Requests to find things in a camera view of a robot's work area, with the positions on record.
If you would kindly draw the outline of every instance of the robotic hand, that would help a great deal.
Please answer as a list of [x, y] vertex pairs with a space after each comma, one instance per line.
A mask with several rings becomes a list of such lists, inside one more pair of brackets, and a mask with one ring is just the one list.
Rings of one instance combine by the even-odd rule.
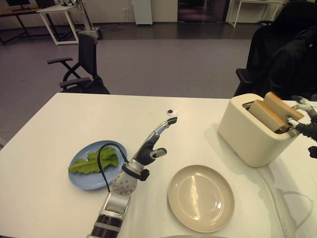
[[177, 118], [170, 118], [160, 124], [148, 136], [129, 163], [122, 166], [123, 171], [115, 177], [112, 190], [106, 197], [94, 228], [86, 238], [116, 238], [118, 236], [130, 204], [131, 193], [135, 190], [138, 180], [145, 181], [150, 175], [144, 166], [152, 163], [156, 158], [166, 155], [164, 148], [153, 150], [159, 135], [176, 121]]
[[[317, 107], [313, 105], [309, 100], [301, 96], [293, 96], [293, 100], [297, 101], [298, 104], [293, 106], [294, 109], [302, 109], [308, 113], [311, 117], [310, 124], [303, 124], [295, 121], [291, 117], [287, 119], [288, 123], [298, 130], [303, 135], [312, 138], [314, 141], [317, 141]], [[309, 149], [310, 156], [312, 158], [317, 158], [317, 147], [311, 146]]]

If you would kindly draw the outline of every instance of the desk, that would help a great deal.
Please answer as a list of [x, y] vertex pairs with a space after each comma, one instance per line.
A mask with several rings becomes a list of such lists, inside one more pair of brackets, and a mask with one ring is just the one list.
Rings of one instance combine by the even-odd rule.
[[[231, 22], [231, 16], [232, 16], [232, 13], [233, 13], [233, 10], [234, 10], [234, 6], [235, 6], [235, 3], [236, 3], [236, 2], [239, 2], [238, 11], [237, 11], [237, 15], [236, 15], [236, 18], [235, 18], [234, 22]], [[279, 6], [282, 4], [282, 2], [280, 2], [280, 1], [278, 1], [278, 0], [236, 0], [236, 1], [234, 2], [234, 5], [233, 5], [232, 11], [231, 11], [231, 13], [230, 13], [230, 17], [229, 17], [229, 24], [232, 25], [233, 28], [235, 28], [236, 25], [237, 25], [237, 21], [238, 21], [238, 16], [239, 16], [239, 13], [240, 13], [241, 4], [242, 4], [243, 2], [245, 2], [245, 3], [266, 4], [265, 12], [264, 12], [263, 17], [262, 17], [263, 20], [264, 20], [265, 17], [266, 17], [268, 5], [269, 5], [270, 3], [277, 4], [276, 9], [275, 9], [275, 11], [274, 11], [274, 14], [273, 14], [273, 16], [272, 16], [272, 18], [271, 18], [271, 21], [274, 20], [275, 15], [276, 15], [276, 12], [277, 12]]]
[[132, 194], [118, 238], [197, 235], [175, 218], [166, 199], [175, 173], [194, 164], [222, 174], [235, 196], [231, 221], [213, 235], [282, 238], [277, 203], [290, 238], [316, 237], [317, 160], [307, 151], [315, 143], [299, 136], [271, 164], [251, 168], [217, 133], [228, 101], [57, 93], [0, 151], [0, 235], [86, 237], [107, 189], [76, 188], [67, 174], [71, 159], [100, 140], [122, 143], [130, 159], [168, 118], [166, 111], [178, 109], [178, 122], [155, 146], [166, 148], [167, 155], [147, 166], [150, 176]]
[[[44, 24], [46, 25], [54, 43], [56, 45], [66, 45], [66, 44], [78, 44], [78, 37], [77, 37], [77, 34], [76, 34], [76, 30], [75, 30], [75, 25], [74, 25], [74, 22], [71, 18], [71, 15], [69, 14], [69, 12], [75, 8], [76, 6], [62, 6], [61, 4], [58, 4], [58, 5], [55, 5], [55, 6], [50, 6], [50, 7], [47, 7], [47, 8], [44, 8], [42, 10], [38, 10], [37, 12], [41, 15], [41, 18], [42, 20], [44, 21]], [[50, 26], [49, 26], [49, 23], [48, 23], [48, 15], [49, 13], [58, 13], [58, 12], [63, 12], [67, 18], [67, 21], [69, 23], [69, 26], [74, 34], [74, 37], [75, 37], [75, 41], [59, 41], [58, 39], [55, 38]]]
[[[7, 39], [7, 40], [3, 40], [1, 37], [0, 37], [0, 42], [3, 44], [3, 45], [6, 45], [8, 42], [14, 40], [14, 39], [17, 39], [17, 38], [24, 38], [24, 37], [40, 37], [40, 36], [49, 36], [50, 34], [36, 34], [36, 35], [30, 35], [27, 28], [24, 26], [22, 20], [20, 19], [19, 15], [29, 15], [29, 14], [37, 14], [37, 11], [38, 10], [41, 10], [41, 8], [38, 8], [37, 5], [34, 5], [34, 4], [31, 4], [30, 5], [30, 10], [21, 10], [21, 11], [12, 11], [14, 9], [17, 9], [19, 7], [10, 7], [10, 8], [7, 8], [5, 10], [2, 10], [0, 11], [0, 17], [6, 17], [6, 16], [16, 16], [16, 18], [18, 19], [22, 29], [23, 29], [23, 32], [14, 36], [14, 37], [11, 37], [10, 39]], [[59, 34], [56, 29], [55, 29], [55, 26], [53, 24], [53, 21], [52, 19], [50, 18], [50, 16], [47, 14], [47, 19], [51, 25], [51, 28], [53, 30], [53, 33], [56, 35], [56, 37], [60, 40], [62, 39], [63, 37], [65, 37], [66, 35], [68, 35], [69, 33], [65, 33], [65, 34]]]

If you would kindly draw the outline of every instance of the office chair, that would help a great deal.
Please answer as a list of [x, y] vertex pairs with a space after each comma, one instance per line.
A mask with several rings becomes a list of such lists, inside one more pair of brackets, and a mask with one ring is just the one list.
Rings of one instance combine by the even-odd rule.
[[[61, 63], [67, 69], [63, 81], [59, 84], [63, 88], [62, 93], [95, 93], [95, 94], [110, 94], [104, 86], [102, 79], [97, 74], [97, 54], [96, 44], [98, 40], [89, 35], [78, 34], [78, 62], [70, 67], [67, 61], [73, 60], [72, 58], [52, 59], [47, 61], [48, 64]], [[84, 68], [93, 80], [90, 78], [81, 78], [75, 71], [79, 67]], [[68, 80], [68, 77], [73, 74], [77, 79]]]
[[251, 92], [259, 94], [256, 86], [259, 85], [264, 69], [267, 70], [265, 67], [273, 54], [301, 31], [316, 25], [316, 11], [316, 3], [291, 1], [284, 6], [274, 22], [260, 22], [267, 25], [259, 28], [253, 35], [246, 68], [236, 70], [240, 84], [234, 96]]

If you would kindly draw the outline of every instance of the blue plate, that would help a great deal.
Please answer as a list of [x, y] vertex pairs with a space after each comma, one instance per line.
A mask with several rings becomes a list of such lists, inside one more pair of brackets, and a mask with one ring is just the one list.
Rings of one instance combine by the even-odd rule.
[[[84, 159], [87, 161], [88, 160], [87, 159], [88, 153], [96, 152], [104, 144], [107, 144], [107, 143], [116, 144], [123, 151], [124, 155], [127, 157], [127, 151], [125, 150], [123, 145], [121, 145], [120, 143], [118, 143], [116, 141], [112, 141], [112, 140], [102, 140], [102, 141], [92, 143], [92, 144], [86, 146], [85, 148], [83, 148], [81, 151], [79, 151], [75, 155], [75, 157], [72, 159], [69, 166], [73, 166], [77, 159]], [[109, 165], [104, 170], [108, 183], [111, 183], [114, 180], [114, 178], [117, 176], [117, 174], [122, 171], [121, 167], [124, 164], [124, 159], [123, 159], [119, 149], [116, 146], [110, 145], [109, 147], [115, 148], [115, 153], [119, 159], [119, 164], [117, 167], [115, 167], [113, 165]], [[106, 186], [106, 182], [105, 182], [103, 175], [101, 173], [95, 172], [95, 173], [90, 173], [90, 174], [83, 174], [83, 173], [73, 174], [73, 173], [68, 172], [68, 176], [69, 176], [70, 181], [76, 187], [81, 188], [81, 189], [97, 189], [97, 188], [101, 188], [101, 187]]]

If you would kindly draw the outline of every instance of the doorway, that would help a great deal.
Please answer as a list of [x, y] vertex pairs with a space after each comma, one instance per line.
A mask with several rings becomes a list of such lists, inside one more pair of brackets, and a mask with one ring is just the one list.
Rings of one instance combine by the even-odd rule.
[[178, 0], [178, 22], [225, 22], [230, 0]]

